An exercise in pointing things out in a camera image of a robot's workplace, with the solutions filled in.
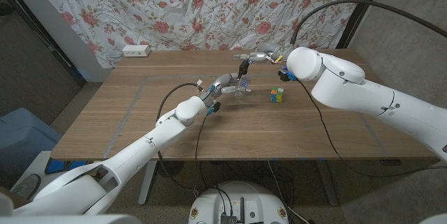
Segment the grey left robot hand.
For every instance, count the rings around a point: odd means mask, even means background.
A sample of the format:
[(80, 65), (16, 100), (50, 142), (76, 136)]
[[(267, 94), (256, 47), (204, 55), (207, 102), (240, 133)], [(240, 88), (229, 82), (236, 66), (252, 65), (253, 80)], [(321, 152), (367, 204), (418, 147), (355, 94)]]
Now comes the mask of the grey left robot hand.
[(224, 94), (234, 94), (236, 98), (241, 98), (245, 93), (250, 92), (249, 83), (251, 79), (237, 73), (225, 74), (218, 77), (209, 87), (200, 92), (199, 98), (206, 107), (212, 107), (217, 98)]

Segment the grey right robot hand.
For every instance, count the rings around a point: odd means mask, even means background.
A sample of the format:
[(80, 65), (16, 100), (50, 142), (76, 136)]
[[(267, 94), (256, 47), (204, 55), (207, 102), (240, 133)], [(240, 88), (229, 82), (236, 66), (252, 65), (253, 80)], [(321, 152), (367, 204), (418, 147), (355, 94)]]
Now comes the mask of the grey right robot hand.
[(295, 49), (293, 45), (283, 46), (276, 43), (260, 43), (255, 52), (235, 54), (233, 58), (250, 63), (284, 64), (289, 54)]

